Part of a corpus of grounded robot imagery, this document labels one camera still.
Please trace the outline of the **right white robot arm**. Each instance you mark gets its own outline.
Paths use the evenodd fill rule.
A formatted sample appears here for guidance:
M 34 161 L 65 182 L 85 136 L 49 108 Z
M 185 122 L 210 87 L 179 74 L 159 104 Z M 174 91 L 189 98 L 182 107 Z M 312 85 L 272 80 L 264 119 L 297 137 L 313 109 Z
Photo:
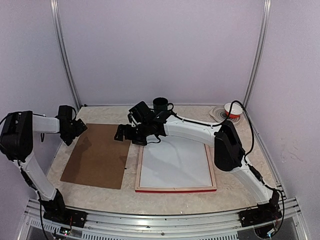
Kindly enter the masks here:
M 226 117 L 220 123 L 197 121 L 179 116 L 173 109 L 153 107 L 141 101 L 128 111 L 128 124 L 120 124 L 114 140 L 129 140 L 135 145 L 148 145 L 147 137 L 180 137 L 212 146 L 214 165 L 221 171 L 233 174 L 247 187 L 257 203 L 256 209 L 246 210 L 260 222 L 284 216 L 283 194 L 270 187 L 261 173 L 247 159 L 234 124 Z

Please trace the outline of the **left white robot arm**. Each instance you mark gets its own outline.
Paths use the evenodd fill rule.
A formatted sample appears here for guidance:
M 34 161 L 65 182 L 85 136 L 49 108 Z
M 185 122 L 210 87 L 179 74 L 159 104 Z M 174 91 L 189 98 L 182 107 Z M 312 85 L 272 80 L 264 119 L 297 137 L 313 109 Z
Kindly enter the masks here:
M 55 117 L 33 113 L 31 110 L 8 113 L 0 124 L 0 151 L 20 170 L 25 182 L 38 194 L 45 212 L 63 223 L 70 218 L 60 191 L 55 188 L 41 169 L 34 153 L 34 134 L 58 134 L 70 146 L 87 130 L 81 119 L 76 118 L 76 110 L 69 105 L 61 105 Z

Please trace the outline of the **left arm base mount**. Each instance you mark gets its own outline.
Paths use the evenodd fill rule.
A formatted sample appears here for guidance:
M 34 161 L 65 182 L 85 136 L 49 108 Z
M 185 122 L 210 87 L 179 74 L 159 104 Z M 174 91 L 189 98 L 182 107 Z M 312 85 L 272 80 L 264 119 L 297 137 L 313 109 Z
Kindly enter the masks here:
M 84 228 L 88 213 L 81 210 L 66 208 L 64 213 L 45 211 L 43 218 L 46 220 L 68 225 L 70 227 Z

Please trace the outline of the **brown cardboard backing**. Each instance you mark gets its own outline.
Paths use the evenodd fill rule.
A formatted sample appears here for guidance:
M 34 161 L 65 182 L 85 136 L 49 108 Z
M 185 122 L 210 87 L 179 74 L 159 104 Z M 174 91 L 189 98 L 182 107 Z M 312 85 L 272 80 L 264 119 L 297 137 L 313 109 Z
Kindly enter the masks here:
M 60 180 L 84 186 L 119 190 L 130 142 L 116 141 L 116 124 L 87 124 L 69 157 Z

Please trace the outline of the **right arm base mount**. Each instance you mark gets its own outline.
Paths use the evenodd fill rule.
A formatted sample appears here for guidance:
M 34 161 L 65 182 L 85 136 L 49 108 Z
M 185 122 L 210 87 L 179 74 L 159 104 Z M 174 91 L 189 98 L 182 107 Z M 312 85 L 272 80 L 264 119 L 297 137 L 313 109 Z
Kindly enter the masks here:
M 248 208 L 238 213 L 242 227 L 249 227 L 282 218 L 283 214 L 278 204 L 258 204 L 257 208 Z

